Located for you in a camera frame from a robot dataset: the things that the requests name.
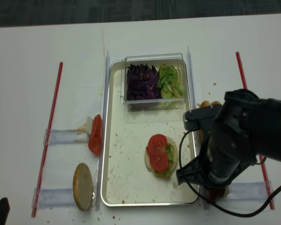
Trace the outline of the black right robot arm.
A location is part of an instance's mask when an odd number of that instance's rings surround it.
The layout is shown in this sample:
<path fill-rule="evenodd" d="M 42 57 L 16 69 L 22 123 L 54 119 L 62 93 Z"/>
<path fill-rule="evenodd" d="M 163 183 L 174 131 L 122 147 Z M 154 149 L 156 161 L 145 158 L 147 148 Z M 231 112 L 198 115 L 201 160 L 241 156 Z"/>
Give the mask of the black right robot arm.
<path fill-rule="evenodd" d="M 176 172 L 178 184 L 228 186 L 257 155 L 281 162 L 281 100 L 260 99 L 245 89 L 228 91 L 223 105 L 183 115 L 185 129 L 201 131 L 199 155 Z"/>

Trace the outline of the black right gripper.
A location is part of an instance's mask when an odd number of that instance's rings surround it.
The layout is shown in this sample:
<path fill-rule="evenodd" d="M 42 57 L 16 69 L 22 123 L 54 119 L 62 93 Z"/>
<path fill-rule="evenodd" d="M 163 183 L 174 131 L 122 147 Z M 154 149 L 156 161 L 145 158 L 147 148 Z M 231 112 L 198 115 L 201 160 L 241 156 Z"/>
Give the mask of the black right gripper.
<path fill-rule="evenodd" d="M 220 189 L 256 162 L 256 153 L 246 143 L 238 144 L 222 132 L 211 131 L 199 155 L 176 171 L 177 182 Z"/>

